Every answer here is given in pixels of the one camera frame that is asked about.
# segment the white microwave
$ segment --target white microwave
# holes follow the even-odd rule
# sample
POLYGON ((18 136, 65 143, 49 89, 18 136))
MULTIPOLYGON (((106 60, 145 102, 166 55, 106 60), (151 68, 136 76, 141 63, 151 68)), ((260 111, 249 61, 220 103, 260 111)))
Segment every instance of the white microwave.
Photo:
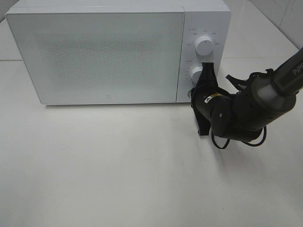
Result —
POLYGON ((222 0, 20 0, 6 14, 45 105, 181 103, 218 72, 222 0))

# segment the white table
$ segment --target white table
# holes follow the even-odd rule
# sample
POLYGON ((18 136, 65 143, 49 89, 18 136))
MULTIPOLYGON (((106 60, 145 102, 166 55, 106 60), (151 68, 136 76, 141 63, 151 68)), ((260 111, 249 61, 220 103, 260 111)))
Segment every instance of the white table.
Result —
MULTIPOLYGON (((227 74, 297 49, 249 1, 227 3, 218 79, 232 92, 227 74)), ((189 104, 41 105, 5 22, 0 37, 1 227, 302 226, 302 94, 264 145, 218 150, 189 104)))

